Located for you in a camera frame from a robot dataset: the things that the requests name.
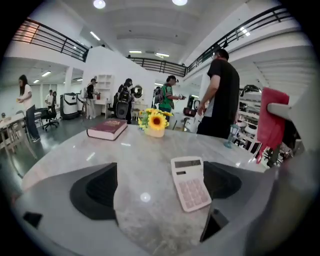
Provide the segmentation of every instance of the calculator screen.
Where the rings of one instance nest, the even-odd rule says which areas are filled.
[[[183,167],[190,167],[190,166],[200,166],[200,160],[191,160],[191,161],[179,161],[174,162],[175,168],[183,168]]]

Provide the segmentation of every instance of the white pants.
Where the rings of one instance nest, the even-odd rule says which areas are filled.
[[[96,118],[95,102],[93,98],[86,99],[86,118]]]

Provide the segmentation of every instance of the book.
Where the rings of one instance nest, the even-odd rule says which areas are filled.
[[[127,121],[121,119],[108,119],[107,121],[86,130],[91,138],[114,141],[126,128]]]

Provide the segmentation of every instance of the black metal railing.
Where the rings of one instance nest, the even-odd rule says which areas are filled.
[[[281,21],[290,18],[292,18],[291,14],[287,11],[287,9],[280,5],[268,9],[252,17],[251,19],[248,19],[246,22],[238,25],[235,29],[231,30],[229,33],[211,45],[204,53],[202,53],[194,62],[191,63],[191,65],[187,68],[186,73],[188,74],[201,63],[211,58],[217,50],[226,48],[230,43],[247,37],[243,32],[244,30],[241,30],[241,28],[244,28],[251,34],[251,32],[261,27],[280,23]]]
[[[130,58],[134,63],[150,71],[167,73],[179,77],[184,77],[187,73],[187,67],[165,60],[157,60],[153,58]]]
[[[49,48],[83,62],[86,62],[88,54],[88,48],[84,45],[29,18],[27,18],[16,31],[12,40]]]

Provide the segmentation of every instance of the white calculator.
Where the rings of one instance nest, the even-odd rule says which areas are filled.
[[[192,212],[211,204],[204,183],[204,162],[198,156],[171,159],[171,171],[182,208]]]

